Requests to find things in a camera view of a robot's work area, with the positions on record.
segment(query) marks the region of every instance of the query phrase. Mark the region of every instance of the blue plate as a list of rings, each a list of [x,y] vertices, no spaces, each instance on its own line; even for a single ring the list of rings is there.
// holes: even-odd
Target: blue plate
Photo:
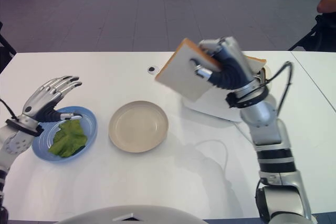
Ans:
[[[58,112],[62,113],[79,113],[82,115],[82,119],[80,119],[80,126],[83,128],[84,134],[88,137],[88,141],[86,145],[81,150],[75,152],[70,157],[60,157],[48,152],[49,148],[52,146],[54,142],[54,136],[56,132],[60,129],[58,125],[64,123],[65,121],[55,122],[55,123],[41,123],[42,128],[44,131],[42,132],[41,136],[36,137],[33,141],[32,148],[36,156],[41,159],[50,161],[50,162],[62,162],[71,160],[81,153],[83,153],[90,145],[93,144],[94,140],[97,136],[97,120],[94,114],[83,107],[79,106],[70,106],[59,109]]]

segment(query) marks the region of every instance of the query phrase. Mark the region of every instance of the wire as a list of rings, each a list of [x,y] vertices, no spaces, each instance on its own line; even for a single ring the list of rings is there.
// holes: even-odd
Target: wire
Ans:
[[[9,113],[12,116],[12,119],[15,119],[16,121],[19,121],[19,119],[16,117],[16,115],[13,112],[13,110],[11,110],[11,108],[7,105],[7,103],[5,103],[5,101],[2,100],[2,99],[0,99],[0,102],[2,102],[4,104],[4,106],[6,107],[6,109],[9,111]]]
[[[257,187],[256,187],[256,194],[254,196],[254,198],[256,199],[256,201],[257,201],[257,191],[259,189],[260,183],[261,183],[261,179],[258,181],[258,184],[257,184]]]
[[[279,103],[279,107],[278,107],[278,115],[280,114],[282,105],[283,105],[284,100],[285,100],[285,98],[286,98],[286,95],[287,95],[287,93],[288,93],[289,86],[291,86],[291,84],[292,84],[291,81],[292,81],[292,76],[293,76],[293,64],[292,64],[292,62],[287,61],[287,62],[285,63],[285,65],[286,65],[285,68],[286,68],[286,67],[289,67],[288,80],[287,80],[287,84],[286,84],[284,93],[282,94],[282,97],[281,97],[281,100],[280,100],[280,103]]]
[[[286,88],[285,90],[283,91],[283,94],[282,94],[282,97],[281,97],[281,100],[280,100],[280,103],[279,103],[279,107],[277,109],[278,111],[278,115],[280,114],[280,111],[281,111],[281,108],[282,108],[282,105],[284,103],[284,100],[286,98],[286,95],[288,93],[288,90],[289,90],[289,86],[292,84],[291,83],[291,79],[292,79],[292,76],[293,76],[293,64],[292,62],[290,61],[286,61],[282,67],[274,74],[274,76],[272,76],[269,80],[266,80],[264,84],[258,86],[257,88],[253,89],[252,91],[248,92],[247,94],[243,95],[242,97],[240,97],[238,99],[237,102],[239,102],[240,100],[246,98],[247,96],[249,96],[250,94],[256,92],[257,90],[265,87],[267,84],[269,84],[271,81],[273,81],[275,78],[278,77],[279,74],[281,74],[286,68],[289,68],[289,73],[288,73],[288,80],[287,80],[287,84],[286,84]]]

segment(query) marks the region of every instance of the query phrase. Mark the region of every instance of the robotic arm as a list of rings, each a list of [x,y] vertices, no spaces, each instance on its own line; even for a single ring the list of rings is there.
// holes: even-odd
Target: robotic arm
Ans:
[[[0,128],[0,221],[6,222],[8,213],[2,207],[3,188],[7,173],[18,155],[26,151],[36,136],[43,129],[39,122],[57,122],[61,120],[80,119],[75,113],[59,113],[54,110],[56,104],[73,88],[80,86],[78,77],[64,76],[52,79],[42,85],[28,99],[23,112],[6,121],[7,125]]]
[[[286,127],[277,118],[274,98],[260,86],[246,57],[232,37],[203,40],[199,47],[223,65],[212,72],[191,59],[195,73],[222,89],[233,90],[226,101],[240,108],[248,125],[260,166],[256,204],[261,219],[268,223],[311,223],[311,210],[300,172],[296,169]]]

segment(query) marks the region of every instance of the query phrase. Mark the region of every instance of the empty plate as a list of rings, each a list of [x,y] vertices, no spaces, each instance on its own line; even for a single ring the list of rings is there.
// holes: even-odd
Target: empty plate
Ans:
[[[97,136],[97,120],[94,114],[83,107],[70,106],[57,110],[62,113],[79,113],[82,115],[80,119],[80,126],[83,128],[84,135],[88,137],[86,145],[84,148],[80,148],[70,157],[60,157],[48,152],[49,148],[54,143],[54,136],[56,132],[60,130],[58,127],[60,124],[64,123],[65,120],[53,123],[41,123],[40,125],[44,129],[39,137],[33,140],[32,148],[36,156],[51,162],[61,162],[65,160],[70,160],[82,154],[90,145],[94,142]]]
[[[168,118],[157,105],[146,101],[128,103],[118,109],[109,124],[110,140],[126,152],[146,152],[166,138]]]

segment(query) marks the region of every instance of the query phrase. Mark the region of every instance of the beige plate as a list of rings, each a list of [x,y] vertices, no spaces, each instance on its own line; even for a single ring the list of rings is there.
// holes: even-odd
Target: beige plate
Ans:
[[[118,109],[109,124],[110,140],[126,152],[146,152],[167,136],[168,118],[157,105],[146,101],[128,103]]]

